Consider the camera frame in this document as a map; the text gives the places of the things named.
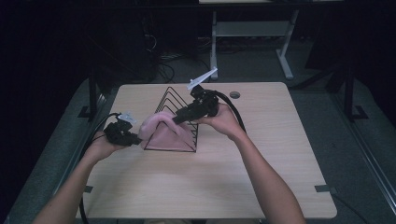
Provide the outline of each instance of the person's left arm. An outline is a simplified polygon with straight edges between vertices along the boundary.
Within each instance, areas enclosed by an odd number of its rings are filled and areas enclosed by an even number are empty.
[[[74,223],[81,196],[93,166],[124,147],[110,144],[99,132],[83,158],[55,196],[38,213],[33,223]]]

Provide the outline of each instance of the folded cloth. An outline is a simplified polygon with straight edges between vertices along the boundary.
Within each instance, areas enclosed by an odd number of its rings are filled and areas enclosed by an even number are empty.
[[[138,137],[143,149],[195,151],[191,129],[187,123],[175,124],[175,115],[161,111],[149,116],[140,126]]]

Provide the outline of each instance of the person's left hand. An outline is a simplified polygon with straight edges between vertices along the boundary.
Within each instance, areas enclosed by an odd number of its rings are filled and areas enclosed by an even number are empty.
[[[97,132],[91,145],[85,152],[84,158],[97,163],[109,157],[113,152],[123,148],[126,147],[109,143],[104,132]]]

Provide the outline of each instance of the person's right arm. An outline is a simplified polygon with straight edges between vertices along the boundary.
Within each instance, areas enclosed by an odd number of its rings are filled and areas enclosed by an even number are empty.
[[[196,121],[212,126],[235,142],[260,207],[270,223],[305,223],[293,192],[242,130],[230,107],[219,104],[219,113],[215,117],[204,117]]]

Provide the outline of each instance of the gray carpet floor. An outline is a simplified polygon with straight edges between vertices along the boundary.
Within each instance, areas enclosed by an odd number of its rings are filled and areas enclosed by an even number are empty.
[[[275,53],[275,49],[279,46],[279,41],[267,41],[259,46],[247,45],[238,52],[218,54],[217,82],[277,81],[293,86],[318,72],[304,68],[312,43],[295,41],[290,44],[287,53],[295,78],[285,79]],[[200,60],[178,58],[166,64],[175,70],[174,82],[188,83],[190,79],[207,71],[209,54],[200,54]],[[169,68],[164,69],[170,76]],[[352,132],[357,130],[361,134],[389,182],[396,186],[395,127],[389,123],[375,104],[371,93],[358,80],[355,81],[354,104],[361,105],[369,118],[354,123],[346,120],[340,109],[344,99],[343,91],[327,93],[324,89],[327,81],[328,77],[325,77],[303,90],[290,91],[323,176],[327,184],[336,189],[337,198],[342,200],[334,198],[338,211],[335,218],[309,219],[307,223],[364,223],[356,212],[368,223],[396,223],[396,216],[363,157],[356,134]],[[164,82],[165,79],[158,75],[152,83]],[[98,118],[108,113],[116,94],[117,88],[106,95],[106,101],[100,107]],[[66,108],[64,116],[14,204],[9,215],[9,223],[30,223],[59,187],[61,180],[67,174],[66,168],[73,164],[76,148],[85,142],[92,130],[93,125],[88,119],[78,118],[80,109],[89,103],[88,96],[88,82],[85,81]],[[143,220],[92,219],[90,223],[142,222]]]

